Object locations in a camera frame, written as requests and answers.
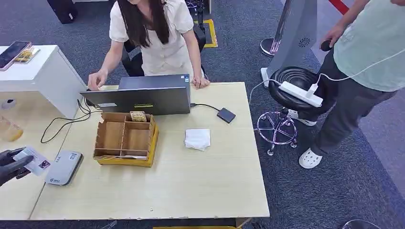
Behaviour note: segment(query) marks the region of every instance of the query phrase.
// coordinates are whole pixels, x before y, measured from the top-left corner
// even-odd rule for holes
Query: white crocs
[[[319,165],[321,159],[322,156],[316,155],[311,148],[309,148],[299,157],[298,162],[303,168],[313,168]]]
[[[288,110],[288,115],[287,116],[292,118],[292,119],[298,120],[298,121],[302,122],[303,124],[305,124],[307,126],[316,125],[316,122],[314,122],[314,121],[309,121],[309,120],[305,120],[305,119],[302,119],[302,118],[298,118],[298,112],[294,111],[294,110],[291,110],[291,109]]]

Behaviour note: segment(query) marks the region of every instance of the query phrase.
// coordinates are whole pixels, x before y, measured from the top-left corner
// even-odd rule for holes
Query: white power strip
[[[314,107],[320,107],[322,105],[322,101],[323,99],[312,94],[309,97],[307,97],[307,93],[308,91],[305,91],[302,88],[299,88],[287,81],[284,81],[279,87],[278,87],[281,91],[284,91]]]

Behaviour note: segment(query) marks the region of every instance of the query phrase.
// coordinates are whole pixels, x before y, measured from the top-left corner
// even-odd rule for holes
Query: long dark hair
[[[152,27],[162,44],[169,42],[169,26],[163,10],[161,0],[149,0],[149,7],[152,14],[152,24],[138,9],[137,5],[131,4],[128,0],[117,0],[124,18],[125,27],[129,40],[134,45],[149,47],[150,40],[147,28]]]

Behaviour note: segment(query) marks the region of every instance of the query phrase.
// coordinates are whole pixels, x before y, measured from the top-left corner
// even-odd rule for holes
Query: red barrier rope
[[[345,14],[349,10],[349,8],[341,0],[329,0],[329,1],[342,14]]]

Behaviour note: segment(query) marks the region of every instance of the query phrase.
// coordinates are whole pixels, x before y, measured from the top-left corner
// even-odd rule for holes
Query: stool seat
[[[308,90],[312,84],[316,83],[318,80],[318,76],[315,73],[312,73],[311,71],[300,68],[300,67],[285,67],[282,69],[279,69],[275,71],[270,79],[277,80],[280,83],[283,83],[284,81],[287,81],[297,87],[300,87],[304,90]],[[312,105],[296,98],[293,97],[292,95],[281,91],[278,88],[278,85],[270,81],[268,84],[268,89],[271,94],[271,96],[282,106],[292,109],[295,111],[305,111],[313,108]],[[321,98],[324,97],[325,91],[323,91],[322,87],[318,88],[317,91],[317,96],[320,96]]]

